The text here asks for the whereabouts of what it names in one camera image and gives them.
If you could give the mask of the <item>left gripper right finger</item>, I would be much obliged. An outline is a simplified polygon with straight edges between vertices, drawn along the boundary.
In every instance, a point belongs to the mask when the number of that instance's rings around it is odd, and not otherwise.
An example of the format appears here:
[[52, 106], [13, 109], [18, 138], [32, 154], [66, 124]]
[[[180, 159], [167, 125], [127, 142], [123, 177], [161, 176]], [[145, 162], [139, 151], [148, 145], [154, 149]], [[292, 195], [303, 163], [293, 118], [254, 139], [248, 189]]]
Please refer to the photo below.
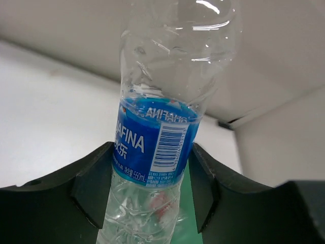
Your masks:
[[255, 182], [194, 144], [189, 172], [203, 243], [324, 243], [324, 181]]

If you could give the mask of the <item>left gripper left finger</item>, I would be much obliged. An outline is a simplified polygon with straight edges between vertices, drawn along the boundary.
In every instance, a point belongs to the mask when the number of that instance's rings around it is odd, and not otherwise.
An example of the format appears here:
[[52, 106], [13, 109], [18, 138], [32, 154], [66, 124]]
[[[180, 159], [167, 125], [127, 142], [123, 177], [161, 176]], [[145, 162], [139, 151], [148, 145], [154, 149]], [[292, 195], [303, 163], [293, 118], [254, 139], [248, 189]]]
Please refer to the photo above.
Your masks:
[[112, 177], [113, 143], [26, 184], [1, 188], [1, 243], [95, 243]]

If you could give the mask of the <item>blue label water bottle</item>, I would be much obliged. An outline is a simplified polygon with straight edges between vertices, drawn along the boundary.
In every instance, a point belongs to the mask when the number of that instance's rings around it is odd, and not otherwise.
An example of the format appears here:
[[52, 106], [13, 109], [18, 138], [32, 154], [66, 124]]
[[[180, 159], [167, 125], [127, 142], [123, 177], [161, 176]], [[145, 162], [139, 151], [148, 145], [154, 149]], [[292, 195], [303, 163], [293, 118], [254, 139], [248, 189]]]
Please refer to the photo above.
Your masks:
[[97, 243], [170, 243], [199, 124], [236, 54], [238, 1], [130, 1], [112, 179]]

